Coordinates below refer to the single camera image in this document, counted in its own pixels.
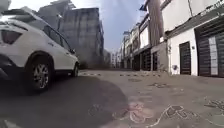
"white suv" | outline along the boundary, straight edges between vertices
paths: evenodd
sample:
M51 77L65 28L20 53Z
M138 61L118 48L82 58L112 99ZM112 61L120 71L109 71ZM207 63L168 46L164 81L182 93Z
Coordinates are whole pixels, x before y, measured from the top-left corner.
M0 17L0 76L22 79L30 91L45 90L57 73L78 76L74 50L31 10L8 10Z

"side mirror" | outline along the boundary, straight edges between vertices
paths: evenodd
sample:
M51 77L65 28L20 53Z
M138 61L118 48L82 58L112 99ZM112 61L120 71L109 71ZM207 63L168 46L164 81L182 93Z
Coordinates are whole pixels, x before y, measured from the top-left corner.
M75 54L76 52L75 52L75 49L73 49L73 50L71 50L70 51L72 54Z

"car wheel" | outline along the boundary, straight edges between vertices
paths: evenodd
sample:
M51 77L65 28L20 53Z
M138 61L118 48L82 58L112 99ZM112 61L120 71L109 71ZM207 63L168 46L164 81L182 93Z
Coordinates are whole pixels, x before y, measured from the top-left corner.
M78 65L76 64L72 73L71 73L71 77L78 77L78 74L79 74L79 67Z
M27 68L27 89L41 92L49 87L52 77L52 67L47 59L38 58Z

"sky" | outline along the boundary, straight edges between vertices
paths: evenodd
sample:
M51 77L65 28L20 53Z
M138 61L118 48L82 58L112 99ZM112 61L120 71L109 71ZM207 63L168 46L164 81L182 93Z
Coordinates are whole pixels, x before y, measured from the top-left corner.
M11 0L10 9L28 6L38 11L42 6L55 0ZM104 47L115 52L121 46L123 32L131 28L143 18L139 11L144 0L72 0L77 8L99 7L100 19L104 28Z

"asphalt road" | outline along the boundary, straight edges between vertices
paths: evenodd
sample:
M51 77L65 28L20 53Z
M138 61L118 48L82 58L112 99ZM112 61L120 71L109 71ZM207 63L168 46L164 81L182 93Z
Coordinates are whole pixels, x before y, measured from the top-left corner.
M216 128L224 125L222 79L82 71L24 96L0 81L0 128Z

